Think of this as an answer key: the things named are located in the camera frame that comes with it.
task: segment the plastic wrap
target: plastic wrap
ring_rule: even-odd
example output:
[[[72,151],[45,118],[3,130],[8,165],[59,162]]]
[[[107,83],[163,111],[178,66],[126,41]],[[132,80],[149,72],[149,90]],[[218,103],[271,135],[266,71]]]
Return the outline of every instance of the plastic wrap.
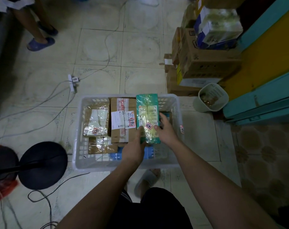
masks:
[[[84,136],[108,134],[109,103],[95,103],[85,109]]]
[[[112,145],[109,136],[91,137],[88,140],[88,154],[117,153],[118,146]]]
[[[142,94],[136,96],[137,128],[143,126],[141,143],[160,143],[154,125],[159,126],[158,96],[157,94]]]

